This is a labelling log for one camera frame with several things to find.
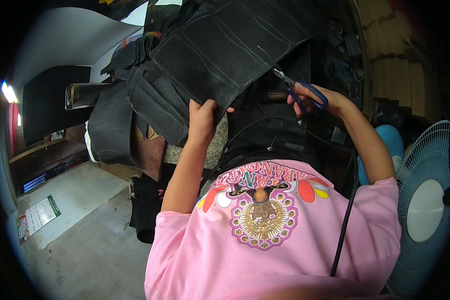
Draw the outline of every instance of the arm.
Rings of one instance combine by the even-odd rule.
[[[190,99],[188,140],[163,196],[162,212],[192,213],[200,187],[207,148],[215,135],[214,100],[203,106]]]
[[[345,125],[348,134],[355,144],[358,155],[360,155],[366,177],[370,184],[374,184],[378,180],[395,177],[392,157],[390,156],[384,141],[372,125],[368,123],[362,112],[353,104],[353,102],[340,93],[330,91],[317,85],[313,86],[328,99],[327,110],[331,114],[339,117]],[[317,95],[299,83],[295,83],[294,91],[306,104],[309,102],[308,98],[312,98],[318,103],[322,103]],[[288,96],[287,102],[289,104],[294,104],[295,113],[297,116],[300,116],[300,108],[291,96]],[[310,111],[310,106],[307,105],[306,109],[307,111]]]

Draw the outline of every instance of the granite surface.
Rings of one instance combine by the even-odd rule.
[[[205,169],[213,169],[218,164],[218,159],[222,153],[222,148],[228,140],[228,119],[225,114],[217,125],[215,136],[212,139],[205,157]],[[175,145],[168,145],[165,153],[165,162],[177,164],[183,148]]]

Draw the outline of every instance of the concrete floor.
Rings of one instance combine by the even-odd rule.
[[[37,290],[54,300],[144,299],[152,245],[140,242],[128,226],[131,213],[124,189],[44,249],[24,243],[24,267]]]

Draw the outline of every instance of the pink t-shirt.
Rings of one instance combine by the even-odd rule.
[[[400,253],[397,201],[394,178],[357,190],[337,278],[327,278],[348,199],[303,162],[240,166],[221,174],[192,213],[157,215],[145,295],[256,299],[259,283],[312,285],[320,297],[378,295]]]

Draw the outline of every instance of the fluorescent light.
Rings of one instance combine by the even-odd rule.
[[[9,103],[18,102],[12,87],[7,85],[5,81],[2,83],[2,92]]]

